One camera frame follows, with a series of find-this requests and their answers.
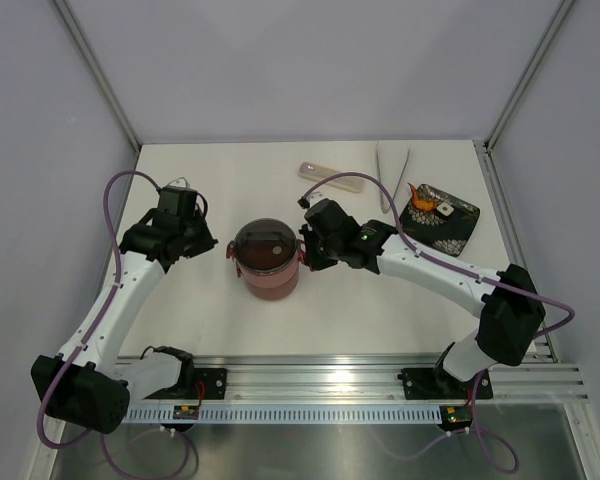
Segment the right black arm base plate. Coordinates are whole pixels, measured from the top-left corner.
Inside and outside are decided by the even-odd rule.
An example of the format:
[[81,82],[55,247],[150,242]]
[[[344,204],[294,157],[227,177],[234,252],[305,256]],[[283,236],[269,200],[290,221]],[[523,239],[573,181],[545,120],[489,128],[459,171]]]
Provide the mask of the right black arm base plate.
[[442,369],[428,367],[403,368],[397,375],[406,400],[468,400],[473,393],[478,400],[494,398],[488,374],[481,380],[475,375],[460,381]]

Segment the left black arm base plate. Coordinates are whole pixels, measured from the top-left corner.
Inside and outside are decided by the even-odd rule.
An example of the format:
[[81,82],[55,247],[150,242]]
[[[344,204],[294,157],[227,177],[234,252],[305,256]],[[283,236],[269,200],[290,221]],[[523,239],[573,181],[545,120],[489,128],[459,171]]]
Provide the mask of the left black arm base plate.
[[223,400],[225,398],[228,371],[225,368],[185,369],[171,387],[160,389],[145,400]]

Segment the pink steel bowl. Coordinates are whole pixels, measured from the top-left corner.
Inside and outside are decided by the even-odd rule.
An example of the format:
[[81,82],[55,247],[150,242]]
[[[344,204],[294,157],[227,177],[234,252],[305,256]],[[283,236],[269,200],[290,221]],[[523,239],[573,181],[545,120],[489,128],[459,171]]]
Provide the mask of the pink steel bowl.
[[235,261],[238,276],[243,278],[250,289],[256,290],[293,290],[299,280],[300,262],[293,257],[286,264],[268,270],[250,269],[238,260]]

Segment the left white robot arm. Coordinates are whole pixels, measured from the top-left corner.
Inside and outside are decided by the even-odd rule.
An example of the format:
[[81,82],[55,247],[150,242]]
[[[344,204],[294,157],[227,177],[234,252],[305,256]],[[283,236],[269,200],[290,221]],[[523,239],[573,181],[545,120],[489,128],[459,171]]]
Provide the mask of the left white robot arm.
[[208,204],[184,178],[159,191],[158,204],[123,235],[112,279],[59,352],[39,356],[31,377],[41,400],[38,417],[88,431],[117,429],[131,403],[155,393],[183,398],[201,390],[192,354],[160,346],[125,367],[116,362],[145,301],[181,259],[212,250]]

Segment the aluminium front rail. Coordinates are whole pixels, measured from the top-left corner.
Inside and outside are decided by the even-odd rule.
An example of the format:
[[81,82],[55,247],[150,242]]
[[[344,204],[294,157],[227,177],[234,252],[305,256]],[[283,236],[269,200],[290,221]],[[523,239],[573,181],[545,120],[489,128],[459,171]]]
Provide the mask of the aluminium front rail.
[[[224,368],[228,404],[399,404],[398,375],[430,367],[433,355],[198,356],[197,368]],[[518,367],[488,373],[493,404],[582,404],[587,387],[574,364],[531,356]]]

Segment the metal tongs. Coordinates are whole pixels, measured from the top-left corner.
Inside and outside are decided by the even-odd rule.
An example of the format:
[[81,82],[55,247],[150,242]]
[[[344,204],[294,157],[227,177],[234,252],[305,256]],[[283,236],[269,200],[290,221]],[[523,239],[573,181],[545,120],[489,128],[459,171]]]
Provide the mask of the metal tongs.
[[411,148],[395,141],[378,141],[375,145],[376,178],[396,202],[403,190]]

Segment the orange shrimp on tray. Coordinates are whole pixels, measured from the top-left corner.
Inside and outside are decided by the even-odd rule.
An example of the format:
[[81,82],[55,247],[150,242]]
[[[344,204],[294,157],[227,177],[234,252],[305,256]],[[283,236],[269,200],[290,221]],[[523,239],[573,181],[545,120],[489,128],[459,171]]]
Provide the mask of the orange shrimp on tray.
[[416,187],[409,183],[410,191],[411,191],[411,205],[416,209],[423,212],[434,211],[437,209],[438,202],[432,199],[421,198],[419,196],[418,190]]

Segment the black floral food tray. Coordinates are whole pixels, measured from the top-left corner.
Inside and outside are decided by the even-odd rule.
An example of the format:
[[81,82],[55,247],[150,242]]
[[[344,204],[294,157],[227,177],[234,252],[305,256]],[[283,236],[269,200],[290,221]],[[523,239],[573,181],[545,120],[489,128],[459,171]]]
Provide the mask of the black floral food tray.
[[421,198],[435,200],[438,206],[429,212],[416,210],[410,203],[410,197],[400,215],[402,230],[427,247],[459,257],[475,230],[480,209],[429,184],[415,187]]

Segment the grey transparent lid with handle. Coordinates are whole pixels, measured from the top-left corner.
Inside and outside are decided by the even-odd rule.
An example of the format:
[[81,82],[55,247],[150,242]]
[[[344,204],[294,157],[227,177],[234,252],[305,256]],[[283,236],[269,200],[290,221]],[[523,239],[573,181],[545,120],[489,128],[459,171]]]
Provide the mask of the grey transparent lid with handle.
[[278,273],[300,259],[300,242],[286,223],[260,218],[245,224],[226,247],[226,258],[242,272]]

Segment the dark red steel bowl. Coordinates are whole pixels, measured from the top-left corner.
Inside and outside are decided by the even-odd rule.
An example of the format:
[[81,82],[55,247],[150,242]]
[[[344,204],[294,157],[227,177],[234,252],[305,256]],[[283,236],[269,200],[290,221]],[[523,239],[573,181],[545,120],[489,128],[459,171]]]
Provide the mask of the dark red steel bowl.
[[288,296],[296,288],[298,280],[299,276],[294,275],[284,282],[276,280],[274,283],[271,283],[267,280],[264,286],[247,281],[246,286],[255,297],[273,301]]

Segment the dark red lid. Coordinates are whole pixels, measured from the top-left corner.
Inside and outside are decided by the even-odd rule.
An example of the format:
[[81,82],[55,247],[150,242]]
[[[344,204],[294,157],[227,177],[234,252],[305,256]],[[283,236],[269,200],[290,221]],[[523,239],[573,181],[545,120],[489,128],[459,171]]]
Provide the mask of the dark red lid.
[[235,244],[236,260],[250,269],[268,270],[289,262],[296,253],[294,239],[265,235]]

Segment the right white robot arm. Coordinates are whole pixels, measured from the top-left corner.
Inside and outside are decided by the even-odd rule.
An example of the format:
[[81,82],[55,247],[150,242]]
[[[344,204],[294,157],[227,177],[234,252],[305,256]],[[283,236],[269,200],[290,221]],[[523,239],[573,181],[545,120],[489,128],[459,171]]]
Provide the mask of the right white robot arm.
[[312,270],[338,263],[409,281],[470,313],[477,329],[451,343],[434,368],[436,389],[456,396],[481,371],[522,363],[546,312],[529,273],[511,264],[504,271],[479,268],[428,247],[407,244],[386,223],[358,223],[334,200],[319,195],[299,202],[300,230]]

